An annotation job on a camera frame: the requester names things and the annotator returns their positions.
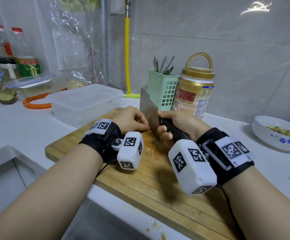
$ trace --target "hand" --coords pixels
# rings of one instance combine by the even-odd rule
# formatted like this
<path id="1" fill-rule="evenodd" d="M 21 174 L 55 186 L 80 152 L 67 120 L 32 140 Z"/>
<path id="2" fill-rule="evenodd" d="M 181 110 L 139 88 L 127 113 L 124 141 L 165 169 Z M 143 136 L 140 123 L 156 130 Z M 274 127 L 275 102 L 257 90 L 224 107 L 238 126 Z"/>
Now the hand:
<path id="1" fill-rule="evenodd" d="M 184 110 L 159 110 L 158 115 L 162 118 L 172 119 L 173 124 L 178 129 L 188 134 L 193 141 L 197 141 L 205 132 L 211 129 L 211 126 Z M 174 142 L 172 141 L 172 133 L 167 132 L 165 125 L 159 126 L 157 131 L 161 134 L 161 138 L 164 140 L 164 145 L 171 148 L 174 145 Z"/>
<path id="2" fill-rule="evenodd" d="M 122 135 L 130 131 L 147 131 L 149 129 L 149 124 L 143 113 L 133 106 L 123 108 L 112 122 L 118 125 Z"/>

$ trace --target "black cable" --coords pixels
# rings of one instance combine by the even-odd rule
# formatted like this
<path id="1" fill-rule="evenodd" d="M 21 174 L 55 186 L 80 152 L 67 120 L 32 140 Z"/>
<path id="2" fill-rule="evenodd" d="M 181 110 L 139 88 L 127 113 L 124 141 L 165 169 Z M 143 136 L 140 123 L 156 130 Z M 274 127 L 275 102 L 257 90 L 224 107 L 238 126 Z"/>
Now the black cable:
<path id="1" fill-rule="evenodd" d="M 221 191 L 223 192 L 223 194 L 224 194 L 224 196 L 225 196 L 225 199 L 226 199 L 226 202 L 227 202 L 227 205 L 228 205 L 228 208 L 229 208 L 229 212 L 230 212 L 230 214 L 231 214 L 231 216 L 232 216 L 232 218 L 233 218 L 233 221 L 234 221 L 234 224 L 235 224 L 235 226 L 236 226 L 236 228 L 237 228 L 237 231 L 238 231 L 239 237 L 240 237 L 242 240 L 246 240 L 246 238 L 245 238 L 245 236 L 244 236 L 244 234 L 243 234 L 243 231 L 242 231 L 241 227 L 239 226 L 239 224 L 238 224 L 238 222 L 237 222 L 237 220 L 236 220 L 236 218 L 235 218 L 235 216 L 234 216 L 234 213 L 233 213 L 233 210 L 232 210 L 232 207 L 231 207 L 231 203 L 230 203 L 230 199 L 228 198 L 228 196 L 227 196 L 225 190 L 223 189 L 223 187 L 222 187 L 220 184 L 216 184 L 216 186 L 217 186 L 218 188 L 221 189 Z"/>
<path id="2" fill-rule="evenodd" d="M 116 162 L 116 160 L 113 160 L 113 161 L 110 161 L 109 163 L 107 163 L 104 167 L 102 167 L 102 169 L 101 170 L 99 170 L 99 172 L 96 174 L 96 177 L 95 178 L 97 178 L 97 176 L 99 176 L 99 174 L 108 166 L 108 165 L 110 165 L 110 164 L 112 164 L 112 163 L 114 163 L 114 162 Z"/>

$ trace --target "cleaver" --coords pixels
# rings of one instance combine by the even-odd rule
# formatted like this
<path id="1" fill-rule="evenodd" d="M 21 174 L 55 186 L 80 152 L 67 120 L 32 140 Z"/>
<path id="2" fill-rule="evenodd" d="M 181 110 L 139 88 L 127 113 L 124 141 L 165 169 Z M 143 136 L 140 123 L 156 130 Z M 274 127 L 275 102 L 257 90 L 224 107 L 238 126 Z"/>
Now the cleaver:
<path id="1" fill-rule="evenodd" d="M 160 125 L 165 125 L 167 128 L 167 131 L 172 133 L 173 135 L 173 142 L 176 142 L 181 139 L 190 140 L 191 138 L 178 129 L 171 119 L 163 119 L 158 114 L 157 111 L 159 110 L 158 107 L 151 101 L 150 95 L 148 92 L 142 88 L 140 93 L 140 104 L 139 104 L 139 110 L 142 112 L 147 119 L 147 122 L 150 126 L 150 130 L 154 134 L 154 136 L 157 138 L 157 140 L 160 139 L 160 134 L 157 132 L 157 128 Z"/>

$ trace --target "black wrist strap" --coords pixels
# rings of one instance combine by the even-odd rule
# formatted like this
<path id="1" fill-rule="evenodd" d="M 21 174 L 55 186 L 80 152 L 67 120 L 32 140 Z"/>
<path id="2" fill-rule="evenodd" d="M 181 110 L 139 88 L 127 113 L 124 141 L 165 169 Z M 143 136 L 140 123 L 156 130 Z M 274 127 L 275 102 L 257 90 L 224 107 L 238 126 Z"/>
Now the black wrist strap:
<path id="1" fill-rule="evenodd" d="M 221 149 L 214 143 L 215 141 L 218 141 L 224 137 L 228 136 L 225 132 L 220 131 L 216 127 L 209 129 L 207 132 L 205 132 L 197 141 L 196 144 L 200 147 L 201 150 L 204 152 L 205 149 L 202 147 L 202 145 L 206 141 L 210 141 L 210 143 L 206 144 L 207 148 L 214 153 L 214 155 L 221 161 L 226 167 L 232 166 L 231 162 L 227 159 L 227 157 L 224 155 Z M 226 171 L 217 161 L 214 160 L 211 156 L 209 156 L 208 161 L 216 173 L 217 176 L 217 183 L 220 185 L 223 185 L 227 181 L 231 180 L 235 176 L 239 175 L 243 171 L 245 171 L 250 166 L 254 166 L 253 161 L 248 161 L 246 163 L 243 163 L 242 165 L 238 167 L 232 167 L 230 170 Z"/>
<path id="2" fill-rule="evenodd" d="M 95 149 L 103 159 L 103 162 L 109 163 L 117 158 L 117 151 L 114 151 L 112 145 L 115 140 L 121 136 L 121 130 L 117 124 L 111 122 L 104 135 L 89 134 L 83 137 L 79 144 L 85 144 Z"/>

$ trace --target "black knife handle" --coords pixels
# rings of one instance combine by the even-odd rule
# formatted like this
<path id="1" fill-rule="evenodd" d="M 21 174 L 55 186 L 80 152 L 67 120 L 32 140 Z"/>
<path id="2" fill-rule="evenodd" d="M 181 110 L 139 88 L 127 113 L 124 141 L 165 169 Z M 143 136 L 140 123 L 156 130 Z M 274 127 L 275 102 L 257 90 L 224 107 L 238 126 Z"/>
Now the black knife handle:
<path id="1" fill-rule="evenodd" d="M 167 128 L 167 132 L 172 133 L 173 135 L 173 142 L 179 141 L 181 139 L 190 140 L 191 138 L 186 134 L 185 132 L 178 129 L 171 119 L 163 119 L 160 116 L 159 119 L 159 125 L 165 125 Z"/>

